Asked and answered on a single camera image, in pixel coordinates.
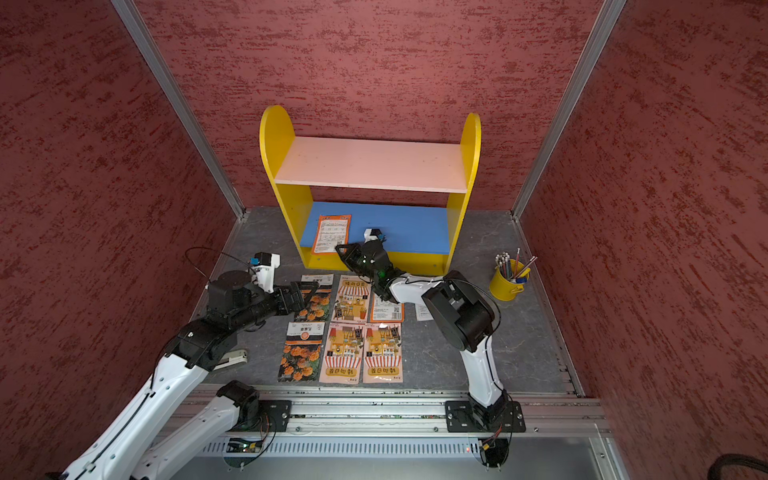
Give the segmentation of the marigold seed bag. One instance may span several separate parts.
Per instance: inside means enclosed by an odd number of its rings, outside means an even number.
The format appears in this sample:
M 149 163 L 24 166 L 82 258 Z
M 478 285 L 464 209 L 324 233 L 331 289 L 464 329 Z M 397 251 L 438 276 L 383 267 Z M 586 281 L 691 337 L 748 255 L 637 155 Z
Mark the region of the marigold seed bag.
M 324 322 L 288 323 L 277 377 L 279 382 L 319 380 L 324 332 Z
M 297 322 L 324 322 L 330 318 L 331 294 L 333 290 L 334 275 L 303 275 L 302 282 L 318 283 L 315 300 L 317 301 L 311 312 L 299 312 L 295 314 L 294 320 Z

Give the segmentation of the orange bordered seed bag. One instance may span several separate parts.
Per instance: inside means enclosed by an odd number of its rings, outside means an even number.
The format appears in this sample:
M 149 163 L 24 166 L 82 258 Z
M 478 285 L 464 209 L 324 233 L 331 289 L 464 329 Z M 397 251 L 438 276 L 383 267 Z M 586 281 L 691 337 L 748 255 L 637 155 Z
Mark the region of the orange bordered seed bag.
M 312 254 L 335 254 L 338 245 L 347 244 L 351 218 L 351 215 L 321 215 L 317 222 Z
M 405 317 L 405 306 L 402 303 L 392 303 L 373 295 L 370 323 L 402 323 Z

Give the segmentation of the white seed bag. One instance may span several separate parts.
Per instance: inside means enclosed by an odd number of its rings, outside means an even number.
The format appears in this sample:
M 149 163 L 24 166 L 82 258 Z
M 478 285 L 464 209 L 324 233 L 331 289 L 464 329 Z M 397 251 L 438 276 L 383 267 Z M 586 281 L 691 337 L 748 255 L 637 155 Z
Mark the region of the white seed bag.
M 423 303 L 415 303 L 416 319 L 418 321 L 431 321 L 433 319 L 428 307 Z

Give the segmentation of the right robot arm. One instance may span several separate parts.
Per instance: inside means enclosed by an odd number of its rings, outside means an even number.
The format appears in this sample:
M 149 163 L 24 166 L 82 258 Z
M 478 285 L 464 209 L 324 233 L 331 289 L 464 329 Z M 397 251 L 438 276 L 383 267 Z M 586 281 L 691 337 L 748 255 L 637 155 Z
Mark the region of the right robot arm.
M 381 300 L 426 308 L 448 344 L 458 350 L 468 380 L 468 399 L 445 404 L 451 432 L 522 433 L 522 408 L 497 372 L 492 339 L 499 325 L 483 292 L 456 270 L 421 277 L 397 268 L 380 239 L 335 247 L 342 263 L 368 281 Z

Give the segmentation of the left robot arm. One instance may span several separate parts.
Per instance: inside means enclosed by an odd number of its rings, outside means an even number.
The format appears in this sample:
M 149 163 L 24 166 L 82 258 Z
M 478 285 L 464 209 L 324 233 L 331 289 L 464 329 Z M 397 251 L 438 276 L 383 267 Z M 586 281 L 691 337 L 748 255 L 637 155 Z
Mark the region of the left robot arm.
M 169 479 L 224 432 L 267 423 L 257 390 L 231 381 L 195 417 L 160 443 L 154 441 L 182 401 L 236 345 L 240 331 L 300 312 L 317 288 L 315 282 L 276 285 L 271 273 L 242 270 L 209 282 L 204 316 L 166 344 L 150 378 L 94 444 L 45 478 Z

